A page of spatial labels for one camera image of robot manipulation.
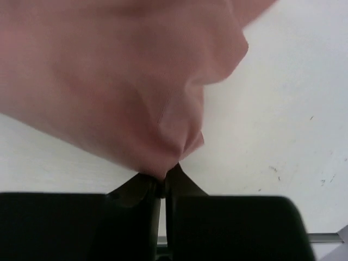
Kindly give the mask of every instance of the dark spot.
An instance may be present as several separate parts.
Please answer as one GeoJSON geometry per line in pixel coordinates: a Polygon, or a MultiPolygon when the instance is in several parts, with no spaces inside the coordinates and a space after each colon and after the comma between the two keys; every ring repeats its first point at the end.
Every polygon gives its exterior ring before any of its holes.
{"type": "Polygon", "coordinates": [[[277,170],[275,167],[273,167],[273,166],[269,166],[269,168],[270,168],[271,170],[273,170],[275,173],[278,172],[278,170],[277,170]]]}
{"type": "Polygon", "coordinates": [[[332,179],[330,180],[330,183],[333,181],[333,179],[335,178],[336,174],[333,175],[332,179]]]}

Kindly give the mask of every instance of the black clamp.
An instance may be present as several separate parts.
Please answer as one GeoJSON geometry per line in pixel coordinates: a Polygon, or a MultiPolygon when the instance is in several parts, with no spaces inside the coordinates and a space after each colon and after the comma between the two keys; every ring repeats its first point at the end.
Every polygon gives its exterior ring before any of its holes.
{"type": "Polygon", "coordinates": [[[314,261],[283,197],[208,196],[179,165],[102,194],[0,194],[0,261],[314,261]],[[167,246],[158,247],[161,198],[167,246]]]}

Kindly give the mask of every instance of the pink fabric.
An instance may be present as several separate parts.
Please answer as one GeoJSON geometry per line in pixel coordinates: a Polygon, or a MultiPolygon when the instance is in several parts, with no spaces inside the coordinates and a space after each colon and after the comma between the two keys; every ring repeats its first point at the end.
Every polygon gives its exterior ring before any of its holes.
{"type": "Polygon", "coordinates": [[[274,0],[0,0],[0,113],[163,179],[274,0]]]}

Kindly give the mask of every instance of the black object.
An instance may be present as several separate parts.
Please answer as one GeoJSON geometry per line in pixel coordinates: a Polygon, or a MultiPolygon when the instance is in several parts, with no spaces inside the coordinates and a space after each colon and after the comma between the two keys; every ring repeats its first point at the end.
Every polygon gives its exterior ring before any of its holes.
{"type": "Polygon", "coordinates": [[[179,165],[164,184],[138,174],[106,195],[0,194],[0,261],[156,258],[315,260],[289,200],[208,196],[179,165]],[[164,196],[168,245],[157,248],[164,196]]]}

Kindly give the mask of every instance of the black plastic part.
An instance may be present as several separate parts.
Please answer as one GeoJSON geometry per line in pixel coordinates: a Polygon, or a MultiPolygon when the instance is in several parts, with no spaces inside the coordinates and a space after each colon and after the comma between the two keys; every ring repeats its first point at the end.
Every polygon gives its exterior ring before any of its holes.
{"type": "Polygon", "coordinates": [[[283,197],[207,196],[179,166],[166,183],[173,261],[314,261],[296,207],[283,197]]]}
{"type": "MultiPolygon", "coordinates": [[[[154,261],[164,186],[138,174],[107,194],[0,194],[0,261],[154,261]]],[[[175,166],[160,260],[314,261],[282,197],[208,196],[175,166]]]]}
{"type": "Polygon", "coordinates": [[[208,194],[184,173],[179,164],[167,173],[165,190],[167,243],[169,251],[172,252],[173,232],[176,229],[176,223],[173,221],[173,217],[176,213],[177,199],[187,196],[208,196],[208,194]]]}
{"type": "Polygon", "coordinates": [[[104,197],[0,194],[0,260],[86,260],[104,197]]]}
{"type": "Polygon", "coordinates": [[[0,261],[153,261],[158,187],[138,174],[107,195],[0,194],[0,261]]]}
{"type": "Polygon", "coordinates": [[[88,261],[155,260],[159,212],[159,183],[149,176],[111,192],[88,261]]]}

